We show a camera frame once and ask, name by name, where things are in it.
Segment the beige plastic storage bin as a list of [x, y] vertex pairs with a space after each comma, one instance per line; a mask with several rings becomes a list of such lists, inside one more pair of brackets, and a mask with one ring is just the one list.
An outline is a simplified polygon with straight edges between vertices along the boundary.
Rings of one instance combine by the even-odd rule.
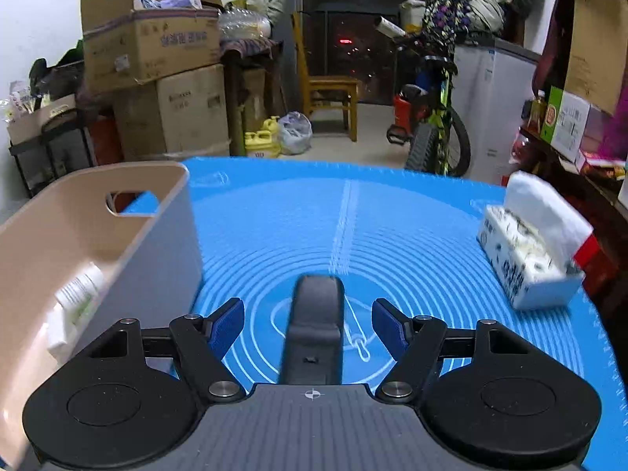
[[[202, 258], [190, 173], [176, 162], [122, 163], [67, 174], [1, 227], [1, 459], [28, 445], [30, 394], [114, 322], [164, 327], [192, 308]], [[100, 286], [59, 355], [48, 350], [58, 290], [88, 269]]]

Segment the yellow detergent jug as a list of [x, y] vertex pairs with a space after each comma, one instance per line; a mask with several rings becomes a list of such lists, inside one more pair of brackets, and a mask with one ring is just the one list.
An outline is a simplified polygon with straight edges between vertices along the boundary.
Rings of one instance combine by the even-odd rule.
[[281, 154], [280, 124], [277, 116], [266, 119], [260, 130], [245, 133], [245, 150], [254, 159], [276, 159]]

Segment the large white charger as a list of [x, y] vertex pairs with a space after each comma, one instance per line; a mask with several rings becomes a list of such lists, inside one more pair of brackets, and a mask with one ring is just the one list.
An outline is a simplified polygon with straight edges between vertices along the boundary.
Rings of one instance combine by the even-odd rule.
[[47, 315], [47, 351], [57, 361], [64, 360], [76, 339], [79, 314], [57, 303]]

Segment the tissue box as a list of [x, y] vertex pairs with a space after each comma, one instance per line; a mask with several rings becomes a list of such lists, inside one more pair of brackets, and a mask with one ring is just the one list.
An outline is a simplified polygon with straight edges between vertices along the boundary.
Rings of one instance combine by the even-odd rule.
[[584, 280], [577, 253], [593, 226], [550, 184], [517, 171], [488, 205], [477, 239], [512, 309], [565, 307]]

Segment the plastic bag on floor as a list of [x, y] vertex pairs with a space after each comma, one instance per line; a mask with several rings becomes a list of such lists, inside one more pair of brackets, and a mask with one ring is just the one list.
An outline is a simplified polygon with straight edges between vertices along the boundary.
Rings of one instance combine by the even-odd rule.
[[289, 112], [278, 120], [279, 143], [284, 155], [299, 155], [311, 148], [312, 123], [299, 112]]

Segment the open top cardboard box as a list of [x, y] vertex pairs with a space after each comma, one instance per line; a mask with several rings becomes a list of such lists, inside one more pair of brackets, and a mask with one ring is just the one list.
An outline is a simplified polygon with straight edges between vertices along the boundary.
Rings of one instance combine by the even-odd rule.
[[219, 61], [215, 7], [145, 9], [136, 0], [81, 0], [84, 81], [105, 94]]

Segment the white refrigerator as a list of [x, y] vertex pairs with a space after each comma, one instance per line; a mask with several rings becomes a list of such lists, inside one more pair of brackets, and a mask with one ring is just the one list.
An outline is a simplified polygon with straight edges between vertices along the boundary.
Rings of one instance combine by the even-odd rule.
[[522, 109], [533, 96], [539, 55], [491, 37], [456, 47], [453, 108], [471, 142], [470, 180], [500, 185], [512, 171], [511, 149]]

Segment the green white carton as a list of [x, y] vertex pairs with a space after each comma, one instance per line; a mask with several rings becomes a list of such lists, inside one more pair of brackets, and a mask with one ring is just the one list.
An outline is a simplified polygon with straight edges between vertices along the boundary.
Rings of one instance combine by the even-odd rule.
[[564, 159], [574, 163], [586, 132], [590, 109], [591, 105], [586, 100], [563, 89], [552, 87], [541, 128], [541, 138]]

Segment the white pill bottle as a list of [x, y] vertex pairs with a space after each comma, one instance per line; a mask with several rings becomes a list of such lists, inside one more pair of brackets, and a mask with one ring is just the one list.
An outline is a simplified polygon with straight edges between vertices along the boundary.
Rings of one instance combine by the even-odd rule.
[[102, 270], [95, 263], [89, 263], [62, 286], [54, 294], [54, 298], [61, 305], [66, 319], [70, 323], [76, 323], [89, 303], [97, 298], [103, 285]]

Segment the black metal shelf rack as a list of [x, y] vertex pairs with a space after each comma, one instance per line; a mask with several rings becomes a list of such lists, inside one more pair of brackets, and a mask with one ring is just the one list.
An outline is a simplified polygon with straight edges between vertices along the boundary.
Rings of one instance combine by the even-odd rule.
[[9, 155], [29, 199], [60, 177], [96, 165], [86, 117], [79, 108], [59, 112], [26, 141], [10, 141]]

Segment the wooden chair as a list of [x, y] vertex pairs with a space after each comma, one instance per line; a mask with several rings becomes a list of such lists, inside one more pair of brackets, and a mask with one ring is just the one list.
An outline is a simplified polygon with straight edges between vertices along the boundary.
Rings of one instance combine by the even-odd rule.
[[298, 12], [290, 14], [297, 57], [302, 114], [311, 117], [321, 110], [342, 111], [343, 126], [349, 139], [358, 141], [358, 99], [360, 82], [348, 75], [311, 75]]

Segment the lower large cardboard box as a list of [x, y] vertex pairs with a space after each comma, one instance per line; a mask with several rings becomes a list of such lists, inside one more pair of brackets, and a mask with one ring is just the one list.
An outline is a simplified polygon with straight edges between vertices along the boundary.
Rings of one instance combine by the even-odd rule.
[[185, 161], [230, 153], [220, 64], [117, 91], [113, 108], [121, 148], [129, 162]]

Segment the black remote control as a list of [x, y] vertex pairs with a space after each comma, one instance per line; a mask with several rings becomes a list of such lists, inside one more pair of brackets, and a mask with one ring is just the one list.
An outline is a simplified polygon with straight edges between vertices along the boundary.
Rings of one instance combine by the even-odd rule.
[[340, 385], [343, 373], [345, 288], [337, 276], [297, 279], [288, 316], [278, 383]]

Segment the green black bicycle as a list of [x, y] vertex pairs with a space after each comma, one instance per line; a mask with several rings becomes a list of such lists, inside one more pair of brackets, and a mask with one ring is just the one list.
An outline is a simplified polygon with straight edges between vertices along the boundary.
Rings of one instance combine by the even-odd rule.
[[458, 74], [453, 46], [433, 34], [403, 31], [382, 16], [374, 24], [398, 53], [410, 57], [416, 73], [415, 81], [402, 85], [393, 99], [387, 141], [409, 147], [407, 170], [464, 177], [471, 166], [471, 140], [453, 108], [453, 78]]

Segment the blue silicone baking mat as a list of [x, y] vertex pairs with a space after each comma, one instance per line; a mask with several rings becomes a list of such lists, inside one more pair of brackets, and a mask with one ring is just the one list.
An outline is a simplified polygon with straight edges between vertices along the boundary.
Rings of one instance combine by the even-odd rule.
[[345, 287], [347, 383], [376, 386], [393, 360], [371, 326], [371, 304], [471, 329], [494, 319], [585, 378], [602, 415], [584, 465], [627, 465], [627, 402], [615, 355], [583, 291], [564, 309], [516, 312], [477, 239], [500, 187], [401, 169], [280, 159], [195, 157], [188, 189], [203, 261], [194, 309], [240, 298], [245, 327], [225, 365], [245, 387], [277, 379], [299, 276]]

